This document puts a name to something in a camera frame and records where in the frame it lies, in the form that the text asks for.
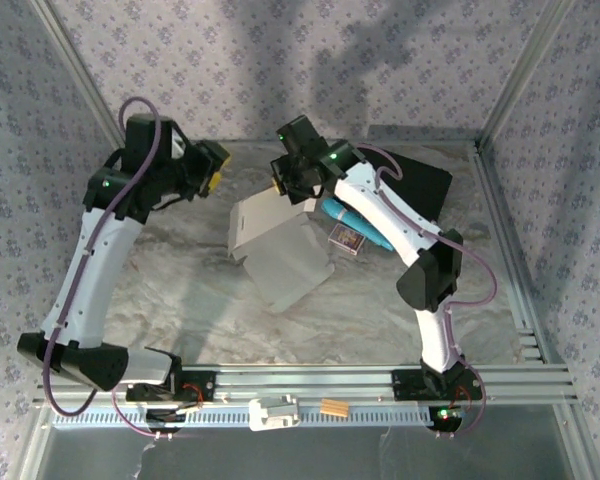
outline patterned wall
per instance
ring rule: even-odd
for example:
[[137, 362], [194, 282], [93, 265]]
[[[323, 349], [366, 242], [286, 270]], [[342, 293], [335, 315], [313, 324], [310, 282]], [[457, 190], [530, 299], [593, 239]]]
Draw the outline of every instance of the patterned wall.
[[55, 4], [110, 106], [145, 94], [192, 138], [271, 139], [305, 113], [332, 138], [466, 139], [545, 2]]
[[600, 0], [581, 0], [496, 139], [536, 306], [600, 452]]
[[109, 151], [28, 3], [0, 2], [0, 478], [40, 375], [15, 345], [60, 288], [85, 182]]

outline cable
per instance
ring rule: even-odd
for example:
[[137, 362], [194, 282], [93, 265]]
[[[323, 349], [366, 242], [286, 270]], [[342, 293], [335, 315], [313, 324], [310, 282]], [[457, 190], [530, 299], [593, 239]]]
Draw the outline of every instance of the cable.
[[456, 388], [456, 398], [453, 399], [453, 402], [451, 402], [447, 408], [451, 409], [451, 408], [453, 408], [455, 406], [456, 402], [459, 400], [459, 397], [460, 397], [461, 393], [469, 401], [469, 406], [467, 407], [467, 412], [469, 410], [471, 410], [471, 395], [469, 395], [469, 390], [467, 390], [466, 388], [464, 388], [462, 385], [460, 385], [458, 388]]
[[184, 197], [178, 197], [178, 198], [174, 198], [172, 200], [169, 200], [168, 202], [163, 203], [162, 205], [160, 205], [157, 208], [152, 208], [151, 211], [152, 212], [159, 212], [160, 210], [164, 210], [167, 207], [170, 207], [171, 205], [173, 205], [174, 203], [178, 203], [185, 200]]
[[120, 417], [120, 419], [127, 424], [127, 426], [133, 430], [134, 432], [143, 435], [145, 437], [152, 437], [152, 438], [157, 438], [157, 435], [155, 433], [151, 433], [151, 432], [147, 432], [146, 430], [142, 430], [140, 427], [135, 426], [133, 423], [131, 423], [131, 421], [124, 416], [124, 413], [122, 413], [122, 410], [120, 410], [120, 407], [118, 406], [118, 399], [116, 398], [116, 389], [118, 388], [118, 386], [116, 385], [115, 387], [113, 387], [113, 390], [111, 390], [111, 404], [113, 405], [113, 409], [116, 411], [116, 413], [118, 414], [118, 416]]
[[487, 392], [486, 392], [486, 389], [484, 386], [484, 381], [482, 380], [482, 377], [480, 376], [480, 373], [478, 373], [478, 371], [461, 356], [461, 354], [458, 350], [458, 344], [456, 343], [455, 338], [453, 337], [453, 330], [452, 330], [452, 324], [451, 324], [451, 307], [453, 307], [453, 306], [479, 307], [479, 306], [486, 305], [487, 303], [491, 302], [491, 300], [493, 300], [495, 298], [496, 294], [498, 293], [498, 280], [496, 279], [496, 275], [495, 275], [495, 273], [493, 273], [493, 270], [491, 269], [489, 264], [486, 261], [484, 261], [480, 256], [478, 256], [477, 254], [475, 254], [468, 248], [466, 248], [456, 242], [448, 240], [436, 233], [430, 232], [430, 231], [422, 228], [420, 225], [418, 225], [416, 222], [414, 222], [412, 219], [410, 219], [408, 216], [406, 216], [404, 213], [402, 213], [402, 211], [393, 204], [393, 202], [389, 199], [389, 197], [384, 193], [382, 188], [380, 188], [381, 187], [381, 184], [380, 184], [381, 176], [385, 172], [397, 181], [402, 180], [402, 176], [403, 176], [402, 168], [400, 167], [400, 164], [398, 163], [398, 161], [395, 158], [393, 158], [392, 155], [390, 155], [388, 152], [382, 150], [381, 148], [375, 147], [373, 145], [368, 145], [368, 144], [358, 144], [358, 145], [356, 145], [356, 148], [363, 149], [363, 150], [366, 149], [366, 150], [371, 150], [373, 152], [376, 152], [376, 153], [382, 155], [384, 158], [386, 158], [391, 163], [391, 165], [393, 165], [395, 170], [392, 170], [385, 166], [381, 166], [380, 168], [378, 168], [378, 170], [376, 171], [376, 176], [375, 176], [375, 186], [376, 186], [376, 190], [378, 192], [378, 196], [380, 197], [380, 199], [384, 202], [384, 204], [387, 207], [389, 207], [389, 209], [395, 215], [398, 216], [398, 218], [400, 218], [404, 223], [409, 225], [409, 227], [418, 231], [421, 235], [424, 235], [431, 239], [442, 242], [445, 245], [462, 252], [464, 255], [471, 257], [473, 260], [478, 262], [482, 267], [484, 267], [484, 269], [487, 271], [487, 274], [489, 275], [489, 277], [491, 279], [493, 288], [492, 288], [491, 292], [489, 293], [489, 295], [487, 295], [484, 299], [478, 300], [478, 301], [473, 301], [473, 302], [462, 302], [462, 301], [457, 301], [457, 300], [450, 301], [449, 303], [446, 304], [445, 309], [444, 309], [444, 328], [445, 328], [445, 331], [447, 334], [447, 339], [449, 341], [449, 345], [454, 350], [454, 353], [458, 356], [458, 361], [467, 370], [469, 370], [471, 373], [473, 373], [475, 375], [476, 379], [478, 380], [478, 383], [480, 384], [480, 393], [482, 394], [482, 402], [480, 405], [480, 410], [478, 412], [478, 415], [474, 419], [474, 421], [471, 423], [471, 425], [469, 425], [464, 430], [461, 430], [460, 432], [447, 434], [447, 435], [453, 437], [454, 435], [457, 435], [458, 433], [461, 433], [461, 434], [469, 433], [480, 423], [480, 420], [482, 420], [482, 417], [484, 415], [484, 410], [487, 405]]
[[[91, 233], [91, 236], [89, 237], [89, 240], [87, 241], [87, 244], [84, 247], [85, 252], [91, 252], [93, 250], [93, 246], [95, 245], [96, 241], [98, 240], [98, 235], [100, 234], [100, 231], [104, 227], [104, 224], [106, 223], [106, 221], [109, 219], [109, 215], [111, 215], [111, 213], [115, 210], [115, 208], [118, 206], [120, 201], [127, 195], [127, 193], [129, 193], [129, 191], [138, 183], [138, 181], [146, 173], [147, 169], [151, 165], [151, 162], [153, 161], [153, 158], [154, 158], [156, 152], [158, 151], [158, 146], [160, 144], [160, 135], [162, 134], [162, 124], [160, 122], [160, 114], [158, 113], [158, 110], [153, 105], [153, 103], [151, 103], [146, 98], [131, 97], [122, 104], [122, 106], [120, 107], [120, 111], [118, 112], [118, 125], [120, 126], [120, 130], [122, 130], [122, 132], [125, 131], [124, 114], [125, 114], [127, 108], [129, 107], [129, 105], [134, 102], [144, 103], [149, 108], [149, 110], [151, 110], [151, 113], [153, 114], [153, 116], [155, 118], [156, 128], [155, 128], [155, 132], [153, 135], [153, 143], [151, 144], [151, 149], [149, 150], [149, 153], [147, 154], [147, 158], [145, 158], [144, 162], [142, 163], [142, 165], [140, 166], [138, 171], [135, 173], [135, 175], [133, 175], [131, 180], [122, 188], [122, 190], [120, 190], [120, 192], [114, 197], [114, 199], [107, 206], [107, 208], [103, 212], [102, 216], [98, 220], [98, 223], [96, 223], [96, 226], [93, 229], [93, 232]], [[55, 398], [53, 397], [53, 392], [51, 391], [51, 357], [53, 354], [53, 348], [56, 345], [58, 337], [60, 336], [60, 332], [66, 326], [65, 321], [66, 321], [67, 315], [69, 314], [69, 310], [71, 309], [73, 300], [75, 299], [76, 292], [78, 291], [78, 286], [80, 285], [80, 280], [82, 279], [82, 275], [84, 274], [84, 270], [85, 270], [85, 268], [87, 266], [87, 262], [89, 261], [90, 258], [91, 258], [91, 255], [88, 253], [83, 254], [82, 257], [80, 258], [80, 262], [78, 263], [78, 268], [76, 269], [76, 273], [73, 277], [73, 280], [71, 281], [71, 285], [69, 287], [69, 292], [67, 293], [67, 297], [64, 301], [64, 305], [62, 306], [62, 310], [60, 310], [60, 314], [58, 315], [57, 326], [53, 329], [53, 332], [51, 333], [51, 336], [49, 338], [49, 343], [47, 343], [47, 348], [44, 352], [44, 360], [43, 360], [43, 366], [42, 366], [42, 386], [44, 388], [44, 393], [45, 393], [45, 396], [46, 396], [49, 404], [51, 405], [51, 408], [53, 408], [53, 410], [58, 415], [61, 415], [64, 417], [75, 417], [75, 416], [78, 416], [81, 413], [83, 413], [87, 408], [89, 408], [89, 405], [91, 404], [91, 402], [93, 401], [93, 398], [95, 397], [95, 395], [97, 393], [97, 390], [94, 389], [91, 392], [91, 394], [89, 395], [89, 397], [87, 398], [87, 400], [85, 401], [84, 405], [82, 405], [82, 407], [80, 407], [78, 410], [75, 410], [73, 412], [68, 412], [68, 411], [62, 409], [58, 405]]]
[[182, 388], [193, 390], [194, 392], [196, 392], [195, 406], [202, 405], [202, 403], [204, 402], [204, 396], [202, 395], [202, 390], [200, 390], [200, 387], [193, 383], [185, 383], [184, 385], [182, 385]]

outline small box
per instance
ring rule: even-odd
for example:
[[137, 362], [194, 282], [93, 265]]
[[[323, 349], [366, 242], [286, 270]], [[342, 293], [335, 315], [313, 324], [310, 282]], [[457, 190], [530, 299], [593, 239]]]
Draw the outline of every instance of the small box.
[[358, 252], [364, 243], [364, 239], [364, 235], [341, 223], [337, 224], [329, 235], [329, 241], [331, 243], [346, 252], [349, 252], [351, 255], [358, 255]]
[[320, 404], [320, 413], [334, 417], [347, 418], [349, 416], [349, 404], [339, 400], [323, 398]]

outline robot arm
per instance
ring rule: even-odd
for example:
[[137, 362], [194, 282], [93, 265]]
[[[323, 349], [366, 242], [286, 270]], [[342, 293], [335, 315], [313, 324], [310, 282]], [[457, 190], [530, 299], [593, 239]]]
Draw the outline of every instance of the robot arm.
[[444, 318], [445, 303], [456, 290], [462, 257], [457, 250], [421, 232], [426, 230], [455, 243], [462, 243], [462, 237], [455, 230], [442, 232], [380, 181], [380, 189], [391, 203], [420, 230], [405, 224], [378, 194], [376, 172], [364, 155], [346, 141], [329, 146], [306, 117], [282, 127], [278, 136], [288, 152], [271, 162], [274, 184], [281, 195], [299, 203], [314, 197], [314, 187], [319, 186], [320, 194], [327, 191], [356, 210], [397, 251], [407, 267], [397, 289], [417, 315], [426, 383], [432, 390], [444, 388], [462, 369]]
[[[159, 386], [159, 395], [171, 399], [177, 396], [181, 386], [178, 381], [180, 359], [166, 352], [128, 350], [103, 343], [106, 313], [122, 266], [156, 205], [166, 195], [176, 194], [178, 200], [189, 201], [196, 195], [206, 197], [217, 184], [219, 171], [230, 155], [215, 142], [191, 144], [169, 118], [162, 117], [160, 122], [159, 148], [151, 165], [106, 220], [91, 251], [86, 251], [105, 209], [147, 157], [156, 131], [154, 117], [130, 117], [124, 149], [114, 152], [89, 180], [80, 238], [58, 298], [41, 331], [21, 335], [18, 351], [33, 363], [43, 364], [78, 264], [84, 255], [89, 255], [64, 325], [53, 345], [51, 370], [97, 390], [109, 391], [120, 383]], [[172, 155], [174, 131], [184, 144], [178, 158]], [[118, 160], [121, 160], [121, 166], [115, 169]]]

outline aluminum frame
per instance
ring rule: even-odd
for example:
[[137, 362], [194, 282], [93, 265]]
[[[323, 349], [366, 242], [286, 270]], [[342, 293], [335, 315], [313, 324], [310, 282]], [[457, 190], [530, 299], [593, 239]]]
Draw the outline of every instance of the aluminum frame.
[[[532, 36], [514, 67], [512, 76], [507, 82], [500, 99], [485, 123], [479, 141], [480, 152], [489, 148], [492, 140], [505, 123], [534, 68], [540, 62], [544, 52], [557, 32], [560, 23], [566, 16], [575, 0], [549, 0], [542, 17], [534, 29]], [[50, 39], [56, 47], [63, 63], [74, 79], [78, 90], [105, 135], [114, 148], [121, 145], [120, 134], [115, 119], [95, 82], [89, 74], [84, 62], [72, 44], [66, 29], [62, 25], [55, 7], [48, 0], [30, 0], [35, 12], [40, 17]], [[458, 145], [468, 142], [395, 142], [383, 141], [379, 144], [427, 144]], [[496, 189], [496, 177], [492, 169], [477, 154], [473, 143], [469, 148], [476, 179], [481, 186], [483, 200], [490, 213], [491, 232], [500, 247], [503, 264], [510, 280], [508, 294], [514, 321], [518, 330], [525, 365], [518, 366], [484, 366], [478, 367], [483, 374], [490, 404], [552, 404], [556, 421], [562, 432], [562, 439], [576, 478], [600, 478], [600, 462], [587, 432], [586, 423], [580, 407], [570, 375], [566, 366], [561, 364], [546, 365], [544, 362], [559, 362], [560, 359], [543, 336], [542, 329], [531, 302], [530, 289], [524, 276], [524, 266], [520, 265], [515, 255], [511, 232], [504, 223], [504, 205]], [[205, 409], [244, 408], [249, 395], [266, 395], [294, 388], [306, 404], [311, 408], [321, 395], [328, 394], [339, 399], [348, 399], [351, 404], [360, 408], [386, 410], [396, 408], [392, 400], [389, 371], [393, 368], [417, 368], [397, 366], [213, 366], [189, 367], [191, 369], [218, 369], [218, 399]], [[58, 401], [70, 407], [82, 403], [87, 389], [79, 385], [58, 385]], [[109, 407], [110, 395], [97, 395], [94, 408], [104, 409], [112, 413]], [[34, 400], [34, 409], [28, 429], [28, 448], [22, 453], [19, 464], [12, 470], [12, 478], [32, 478], [38, 471], [42, 461], [44, 448], [52, 428], [59, 425], [58, 419], [51, 409], [44, 404], [43, 396]]]
[[[266, 365], [196, 365], [185, 370], [214, 370], [217, 372], [215, 398], [206, 402], [201, 414], [208, 417], [187, 416], [183, 428], [244, 428], [247, 404], [252, 398], [292, 393], [297, 396], [301, 412], [308, 427], [328, 426], [393, 426], [425, 425], [427, 418], [421, 416], [423, 407], [444, 405], [445, 402], [396, 402], [391, 387], [391, 371], [394, 369], [419, 370], [416, 366], [266, 366]], [[556, 422], [562, 433], [562, 441], [570, 466], [576, 478], [600, 478], [600, 463], [591, 444], [583, 442], [583, 417], [579, 412], [578, 399], [566, 365], [485, 365], [477, 367], [485, 382], [489, 406], [500, 405], [552, 405]], [[55, 386], [57, 401], [65, 408], [76, 408], [89, 394], [87, 387], [70, 382], [58, 382]], [[124, 392], [118, 394], [125, 414], [139, 426], [144, 407], [124, 403]], [[346, 401], [352, 417], [346, 420], [325, 420], [319, 415], [323, 398]], [[93, 402], [93, 410], [76, 418], [59, 417], [46, 405], [44, 394], [34, 399], [34, 412], [29, 429], [28, 449], [23, 452], [19, 465], [14, 469], [14, 479], [36, 478], [43, 453], [53, 428], [123, 427], [111, 406], [111, 394], [99, 393]]]

